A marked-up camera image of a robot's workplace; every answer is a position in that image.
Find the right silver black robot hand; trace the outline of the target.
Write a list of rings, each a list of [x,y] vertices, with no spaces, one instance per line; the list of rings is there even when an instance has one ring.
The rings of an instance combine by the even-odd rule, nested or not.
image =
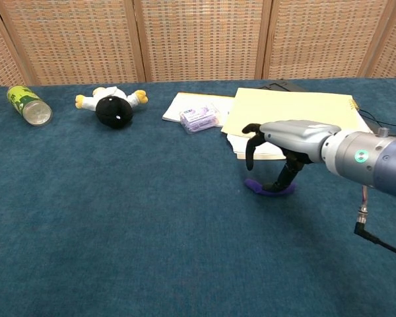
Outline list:
[[[321,149],[326,140],[340,132],[337,125],[310,120],[281,120],[266,123],[249,123],[242,133],[254,133],[246,145],[246,168],[252,170],[256,147],[270,143],[278,147],[286,162],[273,183],[260,184],[247,179],[245,185],[254,193],[269,197],[278,197],[293,193],[296,175],[304,165],[321,162]]]

